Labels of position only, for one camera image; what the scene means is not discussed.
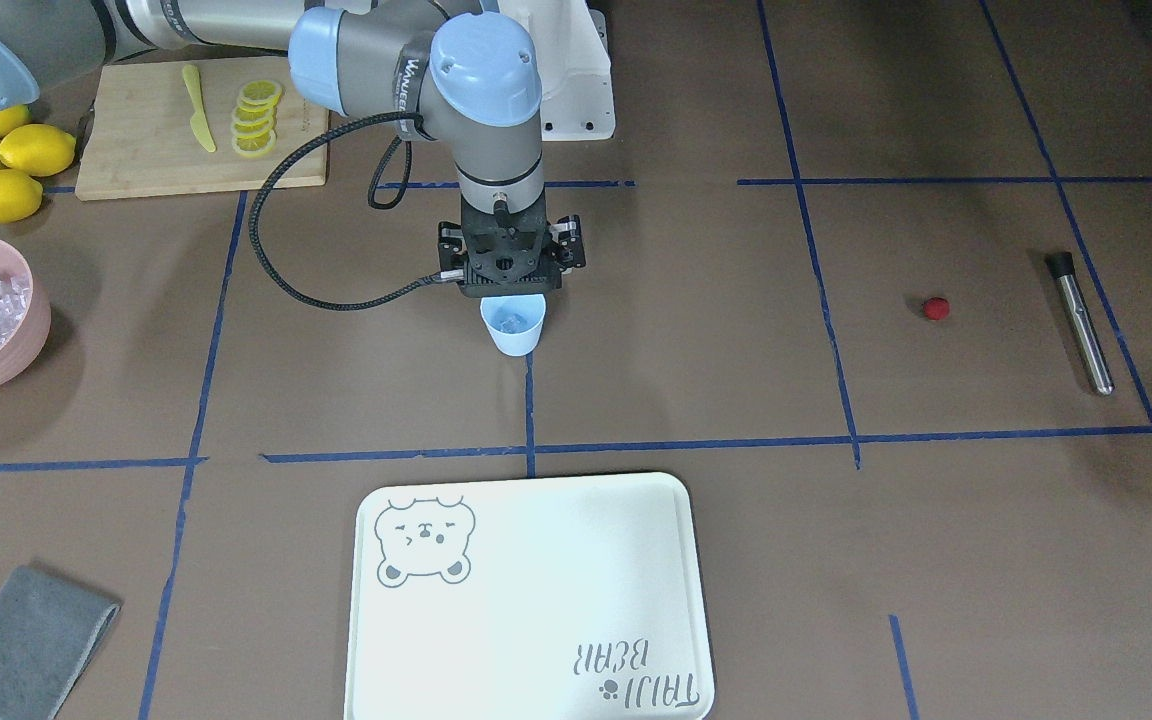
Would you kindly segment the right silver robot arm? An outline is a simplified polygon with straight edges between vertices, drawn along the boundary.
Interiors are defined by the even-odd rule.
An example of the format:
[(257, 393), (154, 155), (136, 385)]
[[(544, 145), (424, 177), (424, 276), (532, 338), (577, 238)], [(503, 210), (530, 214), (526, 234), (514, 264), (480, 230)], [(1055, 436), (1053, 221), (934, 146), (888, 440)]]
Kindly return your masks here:
[(540, 54), (494, 1), (0, 1), (0, 109), (45, 88), (151, 53), (237, 47), (287, 56), (294, 88), (343, 124), (306, 141), (262, 183), (248, 236), (257, 260), (293, 300), (262, 247), (262, 209), (311, 151), (371, 126), (411, 161), (416, 142), (444, 142), (456, 165), (460, 218), (438, 228), (440, 270), (415, 288), (454, 283), (471, 300), (548, 293), (586, 264), (579, 217), (547, 215)]

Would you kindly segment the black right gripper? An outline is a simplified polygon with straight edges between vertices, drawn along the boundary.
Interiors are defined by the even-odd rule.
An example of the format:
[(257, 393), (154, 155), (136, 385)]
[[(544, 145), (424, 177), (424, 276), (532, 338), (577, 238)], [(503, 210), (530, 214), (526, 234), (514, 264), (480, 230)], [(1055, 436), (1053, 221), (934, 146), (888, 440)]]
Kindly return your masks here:
[(541, 232), (486, 225), (438, 225), (439, 281), (471, 300), (556, 291), (573, 270), (584, 268), (581, 217), (544, 223)]

